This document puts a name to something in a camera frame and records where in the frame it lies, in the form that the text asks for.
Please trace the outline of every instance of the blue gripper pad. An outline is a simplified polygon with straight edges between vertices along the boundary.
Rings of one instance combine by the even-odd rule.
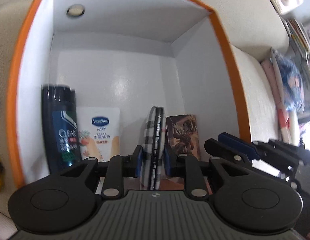
[[[226,144],[228,147],[244,153],[250,161],[260,159],[258,151],[253,144],[247,143],[229,133],[221,133],[218,136],[218,141]]]
[[[141,165],[143,163],[143,147],[140,149],[137,157],[136,177],[140,176]]]
[[[171,177],[171,162],[169,159],[169,154],[167,153],[167,147],[164,148],[164,168],[165,168],[165,174],[168,177]]]

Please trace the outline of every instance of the plaid notebook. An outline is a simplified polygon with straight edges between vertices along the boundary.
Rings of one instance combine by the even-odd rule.
[[[165,132],[164,108],[153,106],[144,132],[144,157],[140,173],[141,189],[159,189]]]

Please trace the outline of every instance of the dark blue bottle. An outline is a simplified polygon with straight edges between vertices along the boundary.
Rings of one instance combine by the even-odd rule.
[[[41,112],[50,174],[81,161],[75,91],[68,86],[43,86]]]

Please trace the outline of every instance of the bottle label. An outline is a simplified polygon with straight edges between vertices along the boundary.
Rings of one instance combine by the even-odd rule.
[[[71,166],[80,160],[76,112],[53,111],[52,114],[57,147],[61,153],[62,162],[66,163],[66,166]]]

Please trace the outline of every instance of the vaseline package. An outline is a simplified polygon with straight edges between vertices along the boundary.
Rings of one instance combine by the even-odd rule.
[[[82,158],[107,162],[119,153],[119,108],[77,107]]]

